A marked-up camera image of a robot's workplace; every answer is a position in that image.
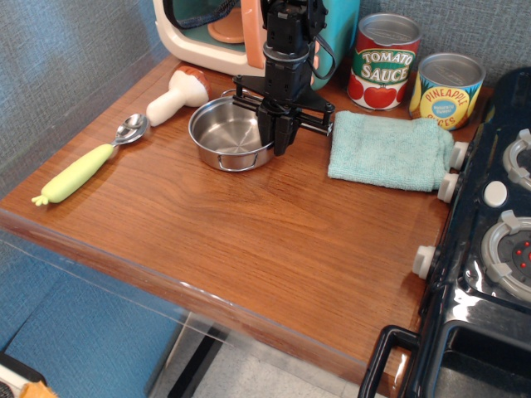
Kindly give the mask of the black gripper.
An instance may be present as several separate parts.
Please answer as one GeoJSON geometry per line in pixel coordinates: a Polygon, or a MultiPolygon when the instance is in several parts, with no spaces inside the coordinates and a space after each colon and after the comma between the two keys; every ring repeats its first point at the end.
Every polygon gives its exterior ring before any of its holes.
{"type": "Polygon", "coordinates": [[[314,92],[315,44],[298,53],[283,53],[264,45],[265,75],[236,75],[235,101],[256,113],[261,145],[275,142],[275,156],[282,156],[294,142],[299,128],[328,135],[334,105],[314,92]]]}

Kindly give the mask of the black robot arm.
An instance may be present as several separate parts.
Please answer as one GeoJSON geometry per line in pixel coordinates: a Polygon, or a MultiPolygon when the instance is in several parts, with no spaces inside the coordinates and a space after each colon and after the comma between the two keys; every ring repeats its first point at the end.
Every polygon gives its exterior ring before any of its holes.
{"type": "Polygon", "coordinates": [[[281,156],[299,128],[328,135],[335,106],[311,87],[322,76],[314,66],[316,45],[333,51],[320,32],[328,9],[321,1],[262,1],[266,29],[265,75],[237,75],[235,104],[256,114],[261,143],[281,156]]]}

